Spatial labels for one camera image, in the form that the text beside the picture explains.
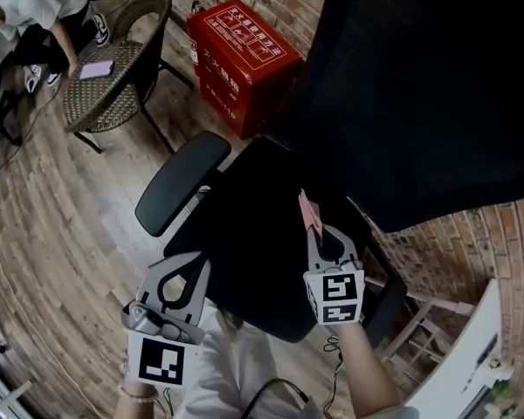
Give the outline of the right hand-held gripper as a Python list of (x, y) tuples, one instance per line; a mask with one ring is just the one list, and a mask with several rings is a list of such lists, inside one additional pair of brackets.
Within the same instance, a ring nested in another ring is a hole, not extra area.
[(307, 230), (308, 272), (303, 275), (307, 298), (320, 326), (356, 323), (362, 312), (364, 270), (348, 261), (357, 260), (354, 242), (337, 228), (324, 224), (320, 236), (314, 226)]

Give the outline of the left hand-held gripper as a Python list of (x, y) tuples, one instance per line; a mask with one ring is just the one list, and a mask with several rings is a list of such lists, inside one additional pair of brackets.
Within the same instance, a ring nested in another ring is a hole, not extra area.
[[(165, 388), (191, 383), (205, 331), (188, 323), (200, 322), (210, 268), (208, 258), (192, 251), (164, 258), (148, 269), (137, 301), (121, 313), (128, 336), (128, 374), (133, 380)], [(181, 297), (167, 299), (165, 285), (186, 274)], [(177, 319), (161, 312), (173, 312)]]

